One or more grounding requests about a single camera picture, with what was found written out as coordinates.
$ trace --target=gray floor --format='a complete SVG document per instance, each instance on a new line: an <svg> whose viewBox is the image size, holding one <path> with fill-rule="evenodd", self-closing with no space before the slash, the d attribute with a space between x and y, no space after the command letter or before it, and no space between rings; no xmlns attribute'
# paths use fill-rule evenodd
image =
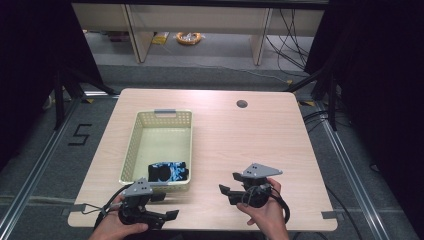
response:
<svg viewBox="0 0 424 240"><path fill-rule="evenodd" d="M265 46L262 64L254 66L248 36L205 34L198 45L181 46L173 38L174 34L170 33L165 46L153 45L142 64L135 61L129 42L111 43L107 36L101 33L88 33L86 37L105 83L118 90L131 86L282 91L287 87L287 81L296 82L302 79L279 71L278 62L284 71L305 75L298 67L283 60L278 61L269 44ZM313 39L298 40L299 45L308 50ZM271 41L281 46L278 37L271 37ZM285 52L301 62L298 54L290 50ZM91 86L84 88L95 90ZM307 95L310 89L311 86L307 86L299 90L296 93L298 98ZM83 101L76 104L77 108L63 130L63 135L55 146L41 178L36 182L25 209L8 236L9 239L88 238L90 228L72 228L67 225L67 210L78 194L116 101L116 98L96 98L92 103ZM66 103L66 106L70 108L71 103ZM315 106L300 106L300 109L303 116L317 111ZM54 134L54 121L54 108L47 109L35 124L20 154L1 172L2 215L9 209L14 197L19 195L33 166L43 154L44 147ZM81 141L73 136L79 124L91 124L90 127L81 129L90 136L85 145L70 146L69 143ZM355 130L349 125L345 113L337 113L337 126L337 134L390 239L418 239L384 179L378 172L369 168L372 159ZM306 127L324 182L340 199L339 202L329 193L333 207L338 213L339 227L334 232L323 233L324 236L328 239L359 239L353 225L355 224L362 239L375 239L373 228L358 203L340 158L329 140L325 125L319 118L314 118L306 123ZM352 216L353 222L344 212L342 204ZM295 232L290 232L290 235L297 239L323 239L317 233L296 235Z"/></svg>

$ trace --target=black cable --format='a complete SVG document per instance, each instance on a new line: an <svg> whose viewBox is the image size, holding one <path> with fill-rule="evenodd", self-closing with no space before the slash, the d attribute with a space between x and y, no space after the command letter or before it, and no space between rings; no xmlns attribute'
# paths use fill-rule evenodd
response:
<svg viewBox="0 0 424 240"><path fill-rule="evenodd" d="M286 38L284 40L281 38L281 36L278 36L278 38L283 43L283 46L285 45L288 49L292 50L293 52L296 52L295 49L293 49L292 47L290 47L289 45L286 44L287 38L289 38L289 35L288 34L287 34L287 36L286 36Z"/></svg>
<svg viewBox="0 0 424 240"><path fill-rule="evenodd" d="M90 214L90 213L93 213L93 212L97 212L97 211L101 211L101 210L102 210L102 208L101 208L101 207L97 207L97 206L94 206L94 205L91 205L91 204L88 204L88 203L83 203L82 205L85 205L85 206L89 206L89 207L95 208L94 210L89 211L89 212L81 211L81 213L82 213L82 214L84 214L84 215L87 215L87 214Z"/></svg>
<svg viewBox="0 0 424 240"><path fill-rule="evenodd" d="M319 115L321 115L321 114L326 114L326 113L328 113L328 111L327 111L327 110L313 112L313 113L311 113L311 114L308 114L308 115L304 116L304 117L303 117L303 121L304 121L304 122L306 122L307 120L309 120L309 119L311 119L311 118L313 118L313 117L319 116Z"/></svg>
<svg viewBox="0 0 424 240"><path fill-rule="evenodd" d="M356 234L358 235L358 238L360 240L362 240L362 235L359 232L358 226L356 226L355 221L353 220L353 217L350 215L349 211L347 210L347 208L345 207L345 205L342 203L342 201L336 196L336 194L327 186L325 185L325 188L327 189L327 191L337 200L337 202L339 202L339 204L342 206L343 210L345 211L347 217L349 218L350 222L353 225L353 228L356 231Z"/></svg>
<svg viewBox="0 0 424 240"><path fill-rule="evenodd" d="M278 192L275 188L271 187L271 190L274 190L277 194L278 197L274 196L273 194L269 194L270 197L274 198L279 204L280 206L284 209L284 221L287 223L290 219L290 208L287 205L287 203L284 201L283 197L281 197L280 192Z"/></svg>
<svg viewBox="0 0 424 240"><path fill-rule="evenodd" d="M109 199L109 201L103 206L103 208L99 209L100 213L97 216L96 223L94 224L93 231L99 226L100 222L103 220L103 218L106 217L107 213L109 212L110 204L113 202L113 200L125 189L129 188L131 184L125 185L122 188L120 188L113 196Z"/></svg>
<svg viewBox="0 0 424 240"><path fill-rule="evenodd" d="M347 124L341 123L341 122L339 122L339 121L336 121L336 123L337 123L337 124L339 124L340 126L343 126L343 127L352 128L352 126L351 126L351 125L347 125Z"/></svg>
<svg viewBox="0 0 424 240"><path fill-rule="evenodd" d="M279 54L277 55L277 66L280 69L280 71L285 73L285 74L296 76L296 77L308 77L308 76L297 75L297 74L293 74L293 73L289 73L289 72L284 71L280 66L280 55Z"/></svg>
<svg viewBox="0 0 424 240"><path fill-rule="evenodd" d="M290 27L289 27L289 26L288 26L288 24L287 24L286 19L284 18L284 15L283 15L282 10L280 9L280 15L281 15L281 18L283 19L284 25L286 25L286 28L287 28L287 35L288 35L288 36L290 36L290 38L292 39L292 41L293 41L293 43L295 44L296 48L298 49L298 51L295 51L295 50L293 50L293 51L295 51L295 52L297 52L297 53L299 54L299 57L300 57L300 59L302 60L302 63L303 63L303 64L305 64L305 59L303 58L303 53L302 53L302 51L304 51L305 53L307 53L307 51L305 51L303 48L301 48L301 47L299 46L298 41L297 41L296 26L295 26L295 24L294 24L294 16L295 16L295 13L296 13L296 11L293 9L293 10L292 10L292 17L291 17L291 24L290 24Z"/></svg>
<svg viewBox="0 0 424 240"><path fill-rule="evenodd" d="M318 127L321 123L323 123L325 120L327 120L327 118L324 119L319 119L321 120L319 123L315 124L315 126L313 126L311 129L308 130L308 133L311 133L312 130L314 130L316 127Z"/></svg>
<svg viewBox="0 0 424 240"><path fill-rule="evenodd" d="M301 232L296 232L295 234L294 234L294 236L293 236L293 239L292 240L296 240L299 236L300 236L300 234L302 234ZM328 240L328 238L324 235L324 234L322 234L322 233L320 233L320 232L315 232L315 234L317 234L318 236L320 236L322 239L324 239L324 240Z"/></svg>
<svg viewBox="0 0 424 240"><path fill-rule="evenodd" d="M278 49L272 42L271 42L271 40L268 38L268 36L266 37L266 39L268 40L268 42L269 42L269 44L271 45L271 47L274 49L274 51L275 51L275 53L277 53L278 54L278 56L281 56L281 57L283 57L284 59L286 59L287 61L289 61L290 63L292 63L293 65L295 65L296 67L298 67L298 68L300 68L300 69L302 69L303 68L303 66L300 64L300 63L298 63L298 62L296 62L294 59L292 59L291 57L289 57L289 56L287 56L286 54L284 54L282 51L281 51L281 48L284 46L282 46L280 49Z"/></svg>

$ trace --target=black controller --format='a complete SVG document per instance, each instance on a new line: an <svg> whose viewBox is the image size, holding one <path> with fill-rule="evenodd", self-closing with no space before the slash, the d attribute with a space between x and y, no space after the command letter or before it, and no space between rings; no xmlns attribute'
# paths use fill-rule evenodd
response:
<svg viewBox="0 0 424 240"><path fill-rule="evenodd" d="M123 191L125 197L119 209L119 219L123 224L146 223L149 229L162 229L166 221L175 220L178 210L168 211L165 214L147 211L147 202L163 201L165 193L154 193L149 182L141 178Z"/></svg>
<svg viewBox="0 0 424 240"><path fill-rule="evenodd" d="M253 163L244 172L233 173L236 181L243 182L245 191L231 191L229 187L219 184L221 193L228 196L231 205L244 203L254 208L264 206L270 197L274 198L284 209L285 221L290 218L290 209L278 193L278 197L272 194L273 188L266 177L282 174L283 171Z"/></svg>

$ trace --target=wooden table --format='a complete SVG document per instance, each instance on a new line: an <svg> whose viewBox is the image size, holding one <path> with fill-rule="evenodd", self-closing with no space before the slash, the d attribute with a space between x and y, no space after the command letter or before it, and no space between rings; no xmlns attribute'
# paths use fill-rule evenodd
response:
<svg viewBox="0 0 424 240"><path fill-rule="evenodd" d="M246 108L237 106L245 100ZM258 230L247 226L247 215L229 204L219 184L242 190L233 172L257 162L283 170L274 179L291 209L287 224L293 231L333 231L336 219L304 126L291 93L125 89L106 127L75 204L103 206L122 185L118 182L136 113L151 109L190 109L193 147L190 189L168 194L148 204L149 211L180 210L163 229ZM97 214L70 214L74 227L93 226Z"/></svg>

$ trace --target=storage box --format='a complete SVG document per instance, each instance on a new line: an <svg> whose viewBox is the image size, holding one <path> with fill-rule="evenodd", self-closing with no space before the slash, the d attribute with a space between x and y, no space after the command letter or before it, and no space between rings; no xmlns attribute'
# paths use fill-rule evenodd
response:
<svg viewBox="0 0 424 240"><path fill-rule="evenodd" d="M187 180L150 182L162 191L188 190L191 179L193 114L190 110L156 109L138 112L119 182L131 184L148 178L148 166L160 162L185 162Z"/></svg>

